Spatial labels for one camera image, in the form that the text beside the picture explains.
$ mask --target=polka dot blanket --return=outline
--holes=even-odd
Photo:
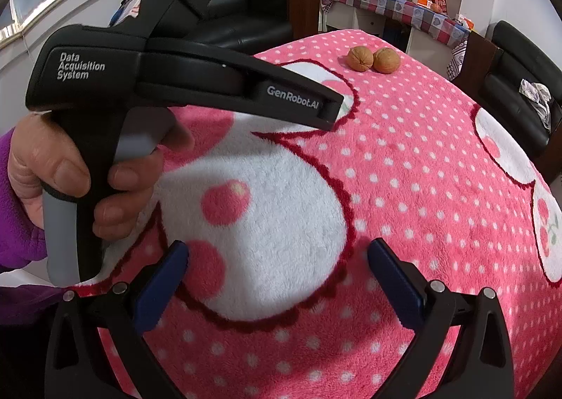
[[[190,152],[165,174],[135,232],[80,292],[106,291],[190,248],[183,283],[145,340],[189,399],[370,398],[405,352],[366,261],[383,237],[429,280],[497,290],[516,397],[562,342],[562,213],[521,148],[470,98],[400,53],[392,75],[358,73],[348,49],[389,46],[338,31],[256,57],[345,97],[333,132],[204,108],[174,110]],[[451,331],[421,394],[438,384]],[[103,334],[123,389],[138,396]]]

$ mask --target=human hand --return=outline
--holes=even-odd
[[[193,137],[178,124],[162,140],[172,150],[193,147]],[[108,183],[122,191],[103,199],[94,211],[93,232],[109,241],[124,239],[152,197],[164,166],[162,151],[113,166]],[[80,198],[90,189],[90,174],[72,139],[48,114],[29,114],[13,131],[8,178],[34,225],[43,229],[41,181],[63,194]]]

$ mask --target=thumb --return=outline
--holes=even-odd
[[[90,189],[89,170],[78,148],[48,115],[30,114],[14,129],[8,178],[22,201],[41,195],[40,181],[77,198]]]

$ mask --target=red snack bag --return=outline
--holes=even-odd
[[[447,1],[446,0],[431,0],[434,4],[437,4],[441,8],[441,13],[447,15]]]

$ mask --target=silver bolt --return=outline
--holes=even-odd
[[[63,294],[63,301],[70,302],[74,299],[75,293],[72,290],[68,290],[65,294]]]
[[[433,280],[429,286],[431,287],[431,289],[435,292],[443,292],[445,291],[445,284],[442,281],[439,280]]]
[[[492,288],[484,288],[484,296],[488,299],[493,299],[496,297],[496,292]]]
[[[128,287],[129,286],[127,285],[127,283],[125,283],[124,281],[120,281],[119,283],[114,284],[111,290],[114,292],[114,294],[123,294],[125,291],[127,291]]]

